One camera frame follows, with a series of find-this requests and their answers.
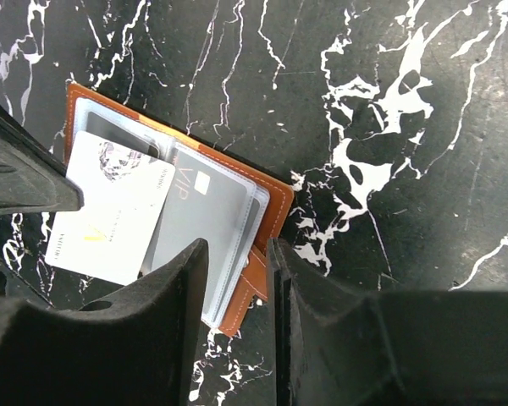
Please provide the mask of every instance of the card chip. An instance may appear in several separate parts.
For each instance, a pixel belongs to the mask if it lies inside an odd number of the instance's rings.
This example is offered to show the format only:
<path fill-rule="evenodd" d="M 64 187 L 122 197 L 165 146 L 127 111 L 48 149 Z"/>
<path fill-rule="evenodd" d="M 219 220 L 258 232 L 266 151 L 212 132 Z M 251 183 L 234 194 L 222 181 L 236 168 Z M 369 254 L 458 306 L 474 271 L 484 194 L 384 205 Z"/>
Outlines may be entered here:
<path fill-rule="evenodd" d="M 200 192 L 202 195 L 206 195 L 209 190 L 209 183 L 211 177 L 202 171 L 198 171 L 196 176 L 196 182 L 194 183 L 194 189 Z"/>

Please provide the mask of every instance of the orange stitching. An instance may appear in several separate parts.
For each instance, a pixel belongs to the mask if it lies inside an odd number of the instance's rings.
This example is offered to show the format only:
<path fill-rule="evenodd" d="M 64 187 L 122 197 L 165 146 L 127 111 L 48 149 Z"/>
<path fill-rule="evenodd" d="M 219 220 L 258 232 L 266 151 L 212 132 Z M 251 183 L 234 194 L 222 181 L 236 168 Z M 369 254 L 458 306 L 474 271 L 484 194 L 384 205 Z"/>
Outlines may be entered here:
<path fill-rule="evenodd" d="M 260 291 L 259 291 L 258 289 L 256 289 L 256 288 L 254 288 L 254 285 L 252 285 L 252 283 L 251 283 L 248 279 L 246 279 L 245 275 L 243 275 L 243 274 L 241 273 L 241 274 L 240 274 L 240 278 L 241 278 L 243 281 L 245 281 L 245 282 L 248 284 L 248 286 L 250 286 L 250 287 L 254 290 L 254 292 L 256 292 L 256 293 L 257 293 L 257 295 L 258 295 L 260 298 L 262 298 L 263 300 L 267 300 L 267 299 L 268 299 L 268 297 L 267 297 L 265 294 L 262 294 L 262 292 L 260 292 Z"/>
<path fill-rule="evenodd" d="M 222 332 L 230 332 L 231 330 L 237 328 L 237 321 L 239 319 L 239 314 L 241 313 L 241 311 L 245 307 L 246 296 L 248 296 L 248 290 L 245 291 L 245 294 L 243 296 L 243 300 L 240 302 L 240 306 L 239 306 L 239 309 L 237 310 L 237 313 L 235 314 L 235 318 L 234 318 L 233 323 L 231 323 L 230 327 L 226 328 L 225 330 L 222 330 Z"/>

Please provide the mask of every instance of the gray vip card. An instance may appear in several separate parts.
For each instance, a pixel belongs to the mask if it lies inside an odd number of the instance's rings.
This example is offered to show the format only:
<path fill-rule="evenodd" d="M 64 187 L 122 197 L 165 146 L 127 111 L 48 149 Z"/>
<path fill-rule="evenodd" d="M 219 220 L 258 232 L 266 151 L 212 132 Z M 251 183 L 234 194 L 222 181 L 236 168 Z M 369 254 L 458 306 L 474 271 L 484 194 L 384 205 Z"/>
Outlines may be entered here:
<path fill-rule="evenodd" d="M 190 148 L 178 145 L 176 151 L 174 181 L 147 252 L 150 269 L 168 263 L 193 240 L 205 239 L 209 272 L 202 314 L 209 326 L 218 326 L 215 317 L 237 265 L 257 186 Z"/>
<path fill-rule="evenodd" d="M 158 149 L 148 142 L 138 138 L 115 123 L 89 112 L 86 119 L 86 132 L 102 137 L 105 140 L 116 142 L 142 154 L 159 158 Z"/>

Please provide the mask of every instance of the yellow logo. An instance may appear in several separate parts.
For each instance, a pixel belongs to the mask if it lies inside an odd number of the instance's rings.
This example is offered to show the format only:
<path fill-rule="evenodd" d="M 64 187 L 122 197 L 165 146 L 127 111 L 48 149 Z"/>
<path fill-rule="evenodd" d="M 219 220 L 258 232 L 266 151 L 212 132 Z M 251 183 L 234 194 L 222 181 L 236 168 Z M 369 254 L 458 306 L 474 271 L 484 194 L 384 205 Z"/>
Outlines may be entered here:
<path fill-rule="evenodd" d="M 104 233 L 95 228 L 94 226 L 88 226 L 91 230 L 88 234 L 85 235 L 85 241 L 106 241 L 108 238 Z"/>

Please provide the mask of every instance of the black plastic part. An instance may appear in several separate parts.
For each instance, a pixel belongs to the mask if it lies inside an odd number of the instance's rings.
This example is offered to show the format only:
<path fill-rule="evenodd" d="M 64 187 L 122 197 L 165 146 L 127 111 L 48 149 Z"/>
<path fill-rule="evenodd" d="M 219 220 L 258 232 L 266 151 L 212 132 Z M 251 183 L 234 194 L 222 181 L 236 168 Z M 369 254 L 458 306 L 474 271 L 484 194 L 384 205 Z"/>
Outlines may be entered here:
<path fill-rule="evenodd" d="M 0 404 L 186 405 L 207 267 L 199 239 L 79 311 L 0 299 Z"/>
<path fill-rule="evenodd" d="M 340 286 L 268 245 L 277 405 L 508 404 L 508 293 Z"/>
<path fill-rule="evenodd" d="M 25 299 L 33 305 L 48 307 L 50 304 L 17 272 L 0 261 L 0 297 Z"/>
<path fill-rule="evenodd" d="M 0 215 L 79 210 L 82 194 L 65 174 L 65 166 L 0 106 Z"/>

